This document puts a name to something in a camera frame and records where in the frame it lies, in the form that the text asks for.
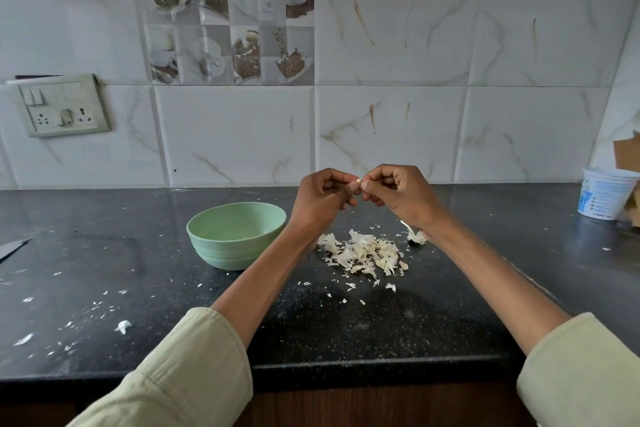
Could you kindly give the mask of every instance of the forearm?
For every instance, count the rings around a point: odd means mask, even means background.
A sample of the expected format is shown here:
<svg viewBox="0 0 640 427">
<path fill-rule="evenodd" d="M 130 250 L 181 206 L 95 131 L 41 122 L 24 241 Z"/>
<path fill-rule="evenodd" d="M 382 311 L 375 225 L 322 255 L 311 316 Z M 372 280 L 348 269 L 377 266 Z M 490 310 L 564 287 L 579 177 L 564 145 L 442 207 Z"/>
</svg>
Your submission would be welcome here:
<svg viewBox="0 0 640 427">
<path fill-rule="evenodd" d="M 462 270 L 526 355 L 570 316 L 515 268 L 453 219 L 434 243 Z"/>
<path fill-rule="evenodd" d="M 211 306 L 234 327 L 245 348 L 308 245 L 304 231 L 286 227 Z"/>
</svg>

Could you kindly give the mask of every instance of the switch plate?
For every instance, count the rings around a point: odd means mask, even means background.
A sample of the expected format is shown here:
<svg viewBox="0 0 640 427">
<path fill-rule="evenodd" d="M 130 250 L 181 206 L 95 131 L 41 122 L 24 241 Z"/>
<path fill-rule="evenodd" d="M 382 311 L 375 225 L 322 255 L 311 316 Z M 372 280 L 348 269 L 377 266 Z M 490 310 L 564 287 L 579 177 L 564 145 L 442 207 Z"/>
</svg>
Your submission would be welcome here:
<svg viewBox="0 0 640 427">
<path fill-rule="evenodd" d="M 109 131 L 93 75 L 7 82 L 29 137 Z"/>
</svg>

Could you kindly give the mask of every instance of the kitchen counter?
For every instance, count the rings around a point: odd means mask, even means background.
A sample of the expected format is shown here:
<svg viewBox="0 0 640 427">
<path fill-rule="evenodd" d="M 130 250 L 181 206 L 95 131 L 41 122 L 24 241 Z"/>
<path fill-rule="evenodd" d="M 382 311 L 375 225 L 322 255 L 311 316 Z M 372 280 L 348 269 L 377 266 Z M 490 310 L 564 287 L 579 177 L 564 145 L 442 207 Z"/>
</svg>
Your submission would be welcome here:
<svg viewBox="0 0 640 427">
<path fill-rule="evenodd" d="M 640 236 L 575 212 L 578 185 L 441 185 L 436 192 L 553 300 L 572 314 L 594 312 L 640 353 Z M 0 192 L 0 245 L 31 237 L 0 263 L 2 398 L 91 398 L 116 386 L 189 308 L 209 306 L 239 275 L 197 256 L 185 230 L 189 218 L 258 199 L 290 213 L 295 193 L 292 187 Z M 342 277 L 324 263 L 324 252 L 312 252 L 249 349 L 257 392 L 513 381 L 524 356 L 442 252 L 431 244 L 406 252 L 404 227 L 370 203 L 342 212 L 331 231 L 342 240 L 350 229 L 395 240 L 408 271 L 381 274 L 373 287 L 368 276 Z M 346 282 L 356 289 L 348 292 Z M 385 289 L 386 282 L 397 291 Z M 123 320 L 132 324 L 126 335 L 115 331 Z"/>
</svg>

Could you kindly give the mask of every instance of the white plastic container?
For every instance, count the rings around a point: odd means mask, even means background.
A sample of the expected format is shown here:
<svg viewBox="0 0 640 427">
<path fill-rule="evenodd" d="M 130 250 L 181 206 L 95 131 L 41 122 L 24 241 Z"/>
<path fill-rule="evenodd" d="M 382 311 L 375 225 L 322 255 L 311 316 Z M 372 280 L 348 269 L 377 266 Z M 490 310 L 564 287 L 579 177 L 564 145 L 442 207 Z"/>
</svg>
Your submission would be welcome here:
<svg viewBox="0 0 640 427">
<path fill-rule="evenodd" d="M 640 179 L 640 173 L 624 169 L 583 169 L 584 181 L 578 213 L 597 220 L 615 220 Z"/>
</svg>

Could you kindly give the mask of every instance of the mint green bowl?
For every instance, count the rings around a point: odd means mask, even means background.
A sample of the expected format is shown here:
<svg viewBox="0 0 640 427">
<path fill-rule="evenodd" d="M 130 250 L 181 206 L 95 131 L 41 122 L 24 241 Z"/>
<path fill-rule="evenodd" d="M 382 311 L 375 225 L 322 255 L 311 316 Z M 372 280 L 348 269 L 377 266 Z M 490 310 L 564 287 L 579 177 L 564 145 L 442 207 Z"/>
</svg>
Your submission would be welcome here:
<svg viewBox="0 0 640 427">
<path fill-rule="evenodd" d="M 209 265 L 244 270 L 280 235 L 286 220 L 287 214 L 274 204 L 223 204 L 191 218 L 187 233 Z"/>
</svg>

